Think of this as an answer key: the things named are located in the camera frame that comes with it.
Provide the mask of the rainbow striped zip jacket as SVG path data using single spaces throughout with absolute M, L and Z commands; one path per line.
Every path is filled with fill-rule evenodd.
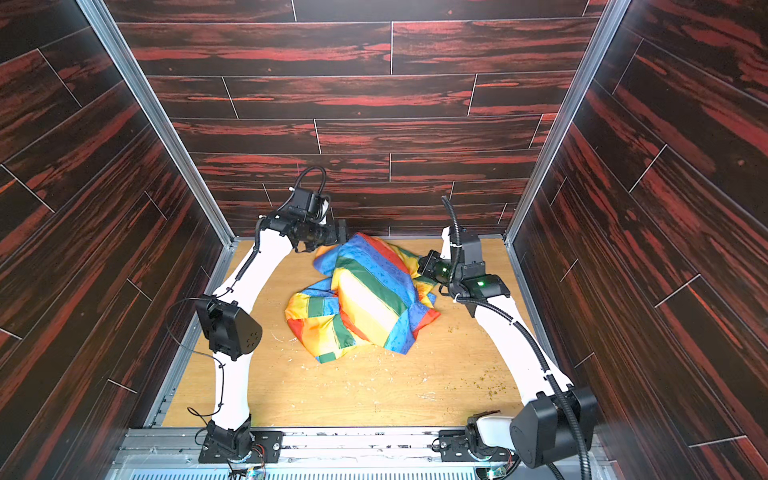
M 418 256 L 397 245 L 358 233 L 320 248 L 313 266 L 325 279 L 294 294 L 285 318 L 321 363 L 362 345 L 405 354 L 440 316 L 436 282 L 418 274 Z

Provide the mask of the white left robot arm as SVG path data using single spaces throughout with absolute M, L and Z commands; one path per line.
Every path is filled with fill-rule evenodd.
M 326 220 L 328 201 L 320 206 L 286 207 L 259 219 L 251 254 L 215 293 L 195 300 L 203 334 L 216 365 L 216 407 L 206 439 L 229 457 L 243 459 L 252 448 L 248 378 L 252 354 L 263 337 L 251 316 L 255 301 L 290 251 L 303 243 L 309 252 L 346 241 L 346 228 Z

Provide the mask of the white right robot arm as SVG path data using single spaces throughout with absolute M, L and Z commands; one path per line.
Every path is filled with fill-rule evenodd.
M 484 271 L 482 262 L 470 266 L 461 279 L 459 268 L 432 250 L 418 261 L 418 273 L 449 290 L 490 336 L 518 388 L 523 409 L 514 416 L 498 411 L 467 420 L 465 448 L 481 461 L 505 450 L 514 466 L 547 466 L 557 479 L 562 459 L 579 460 L 580 477 L 590 479 L 589 458 L 596 424 L 597 399 L 588 387 L 576 388 L 545 355 L 521 320 L 510 291 L 501 278 Z

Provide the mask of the aluminium frame post right corner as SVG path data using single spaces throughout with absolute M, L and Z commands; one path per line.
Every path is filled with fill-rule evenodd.
M 533 169 L 532 176 L 506 232 L 505 244 L 508 247 L 512 246 L 513 240 L 522 227 L 525 216 L 533 205 L 557 151 L 568 132 L 569 126 L 578 112 L 630 3 L 630 0 L 609 1 L 599 19 L 594 35 L 576 70 L 572 84 L 553 122 Z

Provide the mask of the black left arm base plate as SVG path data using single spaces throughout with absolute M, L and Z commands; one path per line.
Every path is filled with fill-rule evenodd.
M 200 464 L 277 463 L 284 433 L 277 430 L 207 433 L 198 457 Z

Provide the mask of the aluminium frame post left corner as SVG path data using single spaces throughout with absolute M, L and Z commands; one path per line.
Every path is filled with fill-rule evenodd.
M 235 243 L 236 235 L 163 109 L 105 2 L 77 0 L 76 3 L 198 201 L 221 243 L 226 248 L 231 248 Z

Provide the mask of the aluminium front rail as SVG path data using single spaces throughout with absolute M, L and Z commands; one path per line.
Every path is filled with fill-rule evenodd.
M 478 461 L 445 438 L 446 427 L 268 427 L 254 431 L 268 456 L 203 464 L 193 428 L 132 429 L 110 479 L 227 479 L 253 469 L 255 479 L 475 479 L 504 466 L 500 452 Z

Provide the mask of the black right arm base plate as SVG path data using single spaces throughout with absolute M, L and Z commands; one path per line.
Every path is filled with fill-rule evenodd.
M 443 462 L 507 462 L 511 455 L 500 447 L 472 446 L 464 429 L 439 430 L 431 449 Z

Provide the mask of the aluminium frame post corner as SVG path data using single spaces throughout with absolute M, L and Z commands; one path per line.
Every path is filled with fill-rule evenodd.
M 163 109 L 105 2 L 77 0 L 76 3 L 198 201 L 221 243 L 226 248 L 231 248 L 235 243 L 236 235 Z
M 525 216 L 533 205 L 557 151 L 568 132 L 569 126 L 578 112 L 630 3 L 630 0 L 609 1 L 599 19 L 594 35 L 576 70 L 572 84 L 553 122 L 533 169 L 532 176 L 506 232 L 505 244 L 508 247 L 512 246 L 513 240 L 522 227 Z

